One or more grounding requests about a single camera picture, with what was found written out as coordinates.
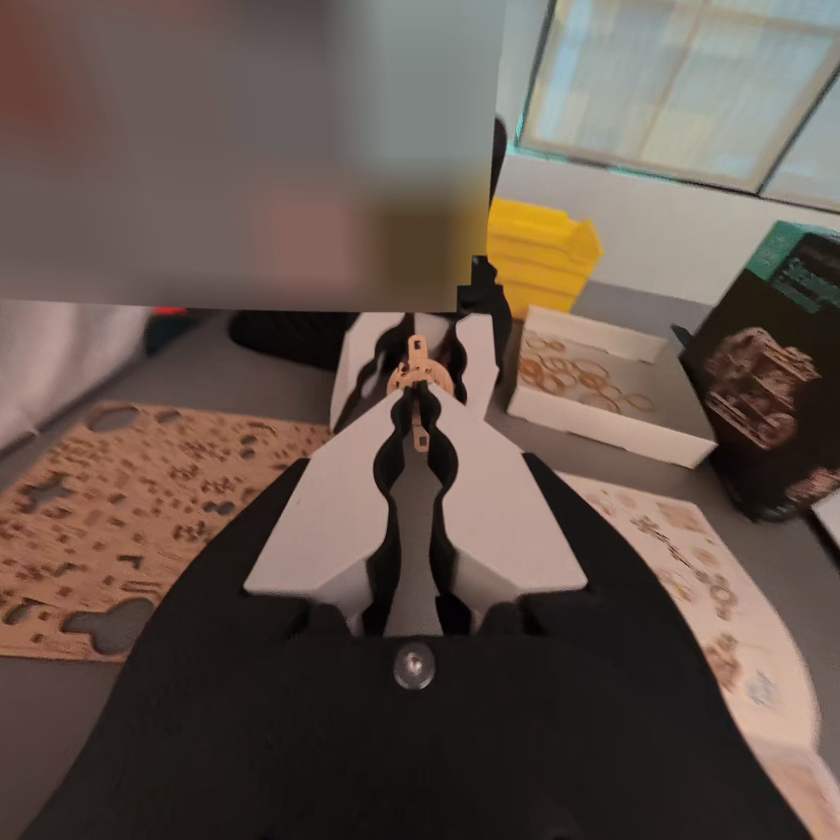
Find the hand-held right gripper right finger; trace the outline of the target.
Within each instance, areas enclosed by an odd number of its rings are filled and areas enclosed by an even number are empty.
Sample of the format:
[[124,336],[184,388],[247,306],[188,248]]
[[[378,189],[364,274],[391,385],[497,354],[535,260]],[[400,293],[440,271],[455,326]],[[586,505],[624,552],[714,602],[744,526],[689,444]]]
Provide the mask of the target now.
[[588,583],[522,450],[438,385],[425,387],[427,464],[440,488],[429,567],[444,635],[489,609]]

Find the illustrated instruction booklet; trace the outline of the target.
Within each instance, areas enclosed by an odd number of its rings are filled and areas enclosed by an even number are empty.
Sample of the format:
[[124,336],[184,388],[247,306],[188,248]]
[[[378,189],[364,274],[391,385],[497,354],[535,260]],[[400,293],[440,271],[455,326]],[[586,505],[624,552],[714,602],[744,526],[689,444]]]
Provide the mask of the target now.
[[813,838],[839,838],[838,782],[818,754],[822,715],[789,629],[701,510],[558,472],[636,550],[686,620],[729,711]]

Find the black product box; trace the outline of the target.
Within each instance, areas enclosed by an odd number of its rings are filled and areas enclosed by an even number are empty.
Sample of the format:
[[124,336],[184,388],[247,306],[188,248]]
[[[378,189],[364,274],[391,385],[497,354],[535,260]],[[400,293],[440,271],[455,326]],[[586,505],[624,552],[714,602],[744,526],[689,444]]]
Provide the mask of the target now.
[[775,223],[679,359],[745,516],[787,521],[838,489],[838,232]]

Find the pile of tan rubber bands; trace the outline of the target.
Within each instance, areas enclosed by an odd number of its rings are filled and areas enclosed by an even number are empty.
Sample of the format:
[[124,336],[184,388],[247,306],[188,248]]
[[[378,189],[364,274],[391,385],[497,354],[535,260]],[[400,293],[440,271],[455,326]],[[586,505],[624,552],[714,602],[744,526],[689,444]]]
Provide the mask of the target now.
[[521,339],[518,383],[614,414],[651,414],[656,408],[651,396],[619,387],[602,363],[572,356],[560,339],[532,331],[526,331]]

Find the round wooden model assembly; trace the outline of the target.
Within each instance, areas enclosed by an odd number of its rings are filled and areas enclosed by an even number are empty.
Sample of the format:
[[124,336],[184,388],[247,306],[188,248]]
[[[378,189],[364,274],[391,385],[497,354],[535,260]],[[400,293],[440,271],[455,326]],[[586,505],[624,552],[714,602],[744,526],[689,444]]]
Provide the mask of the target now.
[[386,393],[409,391],[413,394],[413,445],[418,453],[429,449],[429,434],[423,426],[417,388],[421,383],[435,384],[449,396],[454,395],[454,383],[446,368],[428,355],[427,339],[420,333],[409,337],[405,359],[397,365],[389,378]]

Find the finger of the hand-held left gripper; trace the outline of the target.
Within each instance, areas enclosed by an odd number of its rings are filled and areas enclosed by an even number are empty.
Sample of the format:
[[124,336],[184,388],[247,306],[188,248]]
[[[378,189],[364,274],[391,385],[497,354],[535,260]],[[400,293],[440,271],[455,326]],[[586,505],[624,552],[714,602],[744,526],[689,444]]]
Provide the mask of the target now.
[[340,432],[372,393],[385,357],[403,338],[406,312],[363,312],[343,336],[330,403],[329,427]]
[[496,389],[496,345],[490,315],[471,313],[455,325],[455,393],[469,414],[484,421]]

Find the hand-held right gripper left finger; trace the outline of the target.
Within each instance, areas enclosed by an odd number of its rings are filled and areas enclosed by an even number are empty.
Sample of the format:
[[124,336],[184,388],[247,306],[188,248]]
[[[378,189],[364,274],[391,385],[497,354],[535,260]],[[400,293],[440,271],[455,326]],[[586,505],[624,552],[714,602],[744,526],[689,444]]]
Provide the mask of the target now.
[[404,469],[406,394],[387,395],[305,465],[244,583],[249,595],[336,606],[382,636],[401,573],[391,488]]

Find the red and teal item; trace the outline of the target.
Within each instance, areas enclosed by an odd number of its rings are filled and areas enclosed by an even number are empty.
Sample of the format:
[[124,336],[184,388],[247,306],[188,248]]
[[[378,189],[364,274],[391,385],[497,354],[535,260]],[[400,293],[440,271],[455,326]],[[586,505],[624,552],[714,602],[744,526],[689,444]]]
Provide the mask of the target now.
[[143,331],[143,351],[154,356],[184,334],[193,330],[200,318],[188,308],[158,307],[152,313]]

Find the white cardboard box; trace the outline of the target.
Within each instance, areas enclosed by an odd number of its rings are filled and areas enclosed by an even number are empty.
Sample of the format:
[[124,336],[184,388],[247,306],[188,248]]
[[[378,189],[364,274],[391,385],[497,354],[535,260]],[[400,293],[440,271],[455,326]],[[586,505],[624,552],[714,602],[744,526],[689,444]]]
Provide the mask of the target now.
[[523,323],[519,350],[526,331],[559,339],[567,344],[570,355],[602,363],[619,387],[651,396],[656,408],[651,414],[620,415],[550,396],[518,383],[517,363],[507,409],[511,416],[688,469],[698,467],[717,446],[697,395],[666,339],[535,306]]

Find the laser-cut wooden parts sheet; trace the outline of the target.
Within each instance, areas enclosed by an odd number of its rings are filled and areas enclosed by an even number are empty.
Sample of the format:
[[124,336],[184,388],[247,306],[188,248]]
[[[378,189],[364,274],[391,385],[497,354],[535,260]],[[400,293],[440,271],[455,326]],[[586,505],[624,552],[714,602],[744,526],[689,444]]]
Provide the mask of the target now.
[[187,566],[329,426],[104,403],[1,499],[1,654],[123,661],[72,615],[158,606]]

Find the black quilted wrist pad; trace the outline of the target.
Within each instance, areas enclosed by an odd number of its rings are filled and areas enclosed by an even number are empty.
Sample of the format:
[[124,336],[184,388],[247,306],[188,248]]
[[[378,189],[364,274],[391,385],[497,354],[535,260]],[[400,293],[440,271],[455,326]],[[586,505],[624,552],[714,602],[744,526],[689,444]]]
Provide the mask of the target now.
[[358,312],[242,310],[227,334],[238,346],[285,361],[336,372],[345,333]]

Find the yellow plastic bin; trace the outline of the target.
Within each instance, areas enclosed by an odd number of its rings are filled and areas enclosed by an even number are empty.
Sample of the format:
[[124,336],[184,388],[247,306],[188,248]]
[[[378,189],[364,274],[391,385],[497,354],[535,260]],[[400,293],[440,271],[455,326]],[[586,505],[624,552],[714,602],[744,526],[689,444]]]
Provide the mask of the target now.
[[603,255],[591,219],[498,197],[491,205],[487,256],[517,321],[532,306],[571,312]]

